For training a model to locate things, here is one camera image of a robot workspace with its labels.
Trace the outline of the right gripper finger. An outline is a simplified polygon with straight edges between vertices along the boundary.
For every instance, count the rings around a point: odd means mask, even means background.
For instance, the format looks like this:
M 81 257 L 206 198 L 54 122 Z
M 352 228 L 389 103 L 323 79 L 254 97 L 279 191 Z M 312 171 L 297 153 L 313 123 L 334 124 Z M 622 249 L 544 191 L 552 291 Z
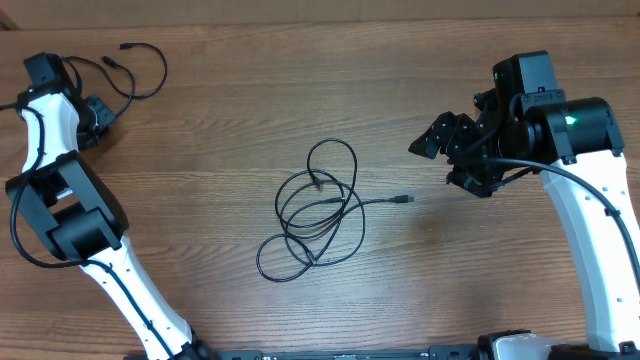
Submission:
M 414 155 L 435 159 L 438 153 L 445 153 L 456 123 L 452 112 L 440 114 L 425 133 L 414 140 L 408 151 Z
M 446 155 L 448 161 L 453 163 L 466 155 L 475 143 L 478 131 L 475 122 L 466 114 L 455 115 L 449 129 L 451 136 L 446 144 Z

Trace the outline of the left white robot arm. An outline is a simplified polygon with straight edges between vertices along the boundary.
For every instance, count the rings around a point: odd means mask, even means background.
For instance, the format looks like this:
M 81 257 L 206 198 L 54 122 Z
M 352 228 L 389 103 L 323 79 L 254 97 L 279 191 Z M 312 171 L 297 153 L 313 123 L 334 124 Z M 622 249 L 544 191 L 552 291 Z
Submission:
M 140 264 L 124 209 L 81 157 L 119 118 L 97 96 L 82 95 L 69 60 L 40 53 L 25 59 L 31 84 L 9 104 L 28 130 L 22 173 L 8 180 L 9 230 L 21 256 L 17 219 L 23 217 L 55 262 L 78 267 L 98 283 L 139 337 L 147 359 L 212 359 L 214 353 L 163 298 Z

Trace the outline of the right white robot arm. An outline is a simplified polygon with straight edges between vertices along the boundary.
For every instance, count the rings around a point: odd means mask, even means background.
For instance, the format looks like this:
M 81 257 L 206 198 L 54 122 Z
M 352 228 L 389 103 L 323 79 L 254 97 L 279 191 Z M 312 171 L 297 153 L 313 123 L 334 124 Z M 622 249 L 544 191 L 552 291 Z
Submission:
M 507 330 L 479 338 L 476 359 L 635 359 L 639 355 L 639 225 L 624 140 L 602 98 L 570 100 L 550 55 L 513 55 L 474 97 L 477 118 L 445 112 L 410 145 L 444 155 L 447 182 L 480 198 L 527 174 L 540 177 L 560 218 L 585 309 L 582 343 Z

